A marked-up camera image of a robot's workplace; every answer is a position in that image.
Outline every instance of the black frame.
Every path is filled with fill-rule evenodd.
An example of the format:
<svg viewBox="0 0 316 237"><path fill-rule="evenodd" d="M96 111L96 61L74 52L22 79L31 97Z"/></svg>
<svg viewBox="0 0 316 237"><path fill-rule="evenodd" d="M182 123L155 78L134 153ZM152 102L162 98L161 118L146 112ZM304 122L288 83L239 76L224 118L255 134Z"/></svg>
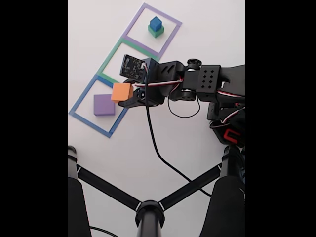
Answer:
<svg viewBox="0 0 316 237"><path fill-rule="evenodd" d="M172 194L160 200L159 203L162 205L163 210L164 211L168 210L175 204L179 203L183 199L187 198L191 194L198 191L199 187L202 188L205 185L217 179L220 176L221 165L222 163L216 165L215 167L211 168L209 171L205 172L204 174L200 175L198 178L194 179L191 183L184 185L183 187L174 191ZM130 209L134 211L137 211L137 208L142 203L141 201L137 200L136 198L132 197L131 195L127 194L121 189L115 187L109 182L101 179L100 177L96 176L95 174L93 174L92 172L88 171L87 169L83 168L82 166L78 164L77 164L77 171L78 171L79 179L83 180L84 182L95 187L96 189L107 194L108 196L112 197L116 201L122 203L123 205L129 207Z"/></svg>

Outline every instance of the blue square outline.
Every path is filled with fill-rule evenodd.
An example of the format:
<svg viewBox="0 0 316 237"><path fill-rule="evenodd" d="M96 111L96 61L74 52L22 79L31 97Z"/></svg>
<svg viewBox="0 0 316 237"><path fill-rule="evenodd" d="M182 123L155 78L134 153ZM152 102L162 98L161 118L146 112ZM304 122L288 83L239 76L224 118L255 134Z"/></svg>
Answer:
<svg viewBox="0 0 316 237"><path fill-rule="evenodd" d="M89 90L91 89L91 87L94 85L94 83L96 81L100 81L103 84L109 86L110 88L113 88L113 83L109 82L108 80L105 80L104 78L98 76L98 75L94 75L94 77L91 79L91 81L89 82L89 84L87 85L87 87L84 89L84 91L82 92L81 96L79 97L79 99L75 102L74 106L71 108L71 110L69 111L69 114L71 116L73 116L74 118L78 119L79 121L85 123L86 125L88 125L89 127L93 128L94 130L96 130L97 132L100 132L101 134L105 135L106 137L110 138L112 136L112 134L114 133L114 131L116 130L116 128L118 127L119 123L121 122L121 120L123 119L124 115L126 114L128 108L124 108L122 110L122 112L120 113L120 115L118 116L117 120L114 122L113 126L111 127L110 131L107 132L104 129L98 127L97 125L95 125L94 123L88 121L87 119L85 119L84 117L78 115L76 113L76 109L79 107L79 105L81 104L81 102L83 101L83 99L85 98L85 96L87 95L87 93L89 92Z"/></svg>

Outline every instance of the green cube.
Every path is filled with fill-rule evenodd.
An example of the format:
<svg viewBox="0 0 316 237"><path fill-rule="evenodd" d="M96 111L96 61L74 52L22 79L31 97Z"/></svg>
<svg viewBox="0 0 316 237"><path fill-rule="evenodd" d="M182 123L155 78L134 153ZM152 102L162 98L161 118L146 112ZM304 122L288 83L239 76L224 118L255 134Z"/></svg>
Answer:
<svg viewBox="0 0 316 237"><path fill-rule="evenodd" d="M163 31L164 31L164 27L161 26L161 28L157 31L154 31L151 27L150 27L150 24L148 25L148 30L149 32L153 35L153 37L157 38L158 36L160 36Z"/></svg>

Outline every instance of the purple square outline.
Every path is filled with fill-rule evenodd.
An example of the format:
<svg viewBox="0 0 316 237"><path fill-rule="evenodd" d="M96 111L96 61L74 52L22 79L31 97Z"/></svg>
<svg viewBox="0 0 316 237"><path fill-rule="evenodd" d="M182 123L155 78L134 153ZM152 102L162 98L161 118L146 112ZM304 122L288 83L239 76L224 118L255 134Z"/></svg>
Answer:
<svg viewBox="0 0 316 237"><path fill-rule="evenodd" d="M164 43L162 49L160 50L160 52L156 52L154 50L152 50L151 48L145 46L144 44L142 44L141 42L138 42L134 39L132 39L131 37L127 36L128 32L132 29L133 25L135 24L135 22L137 21L138 17L142 14L143 10L147 8L150 11L153 11L156 14L159 14L161 16L163 16L164 18L174 22L176 24L176 27L173 29L173 31L171 32L169 38L167 39L167 41ZM139 46L141 48L143 48L144 50L150 52L152 55L157 56L158 59L160 59L162 57L162 55L164 54L164 52L166 51L166 49L168 48L169 44L171 43L172 39L174 38L174 36L176 35L176 33L178 32L180 26L182 25L182 22L174 19L173 17L163 13L162 11L159 11L158 9L148 5L147 3L144 3L140 9L138 10L138 12L136 13L136 15L134 16L134 18L132 19L132 21L129 23L128 27L126 28L126 30L124 31L122 37L128 41L130 41L131 43L135 44L136 46Z"/></svg>

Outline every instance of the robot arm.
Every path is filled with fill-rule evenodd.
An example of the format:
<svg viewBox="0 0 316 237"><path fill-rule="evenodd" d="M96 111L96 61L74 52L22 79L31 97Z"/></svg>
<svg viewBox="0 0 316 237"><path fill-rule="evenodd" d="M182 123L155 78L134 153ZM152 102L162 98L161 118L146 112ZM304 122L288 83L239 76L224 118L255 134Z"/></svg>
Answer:
<svg viewBox="0 0 316 237"><path fill-rule="evenodd" d="M245 70L246 65L222 68L220 65L202 65L198 59L189 59L188 65L173 61L158 63L152 58L140 60L125 55L120 75L138 88L133 97L120 101L125 108L145 105L145 82L148 80L148 106L185 100L210 102L207 119L223 144L245 145Z"/></svg>

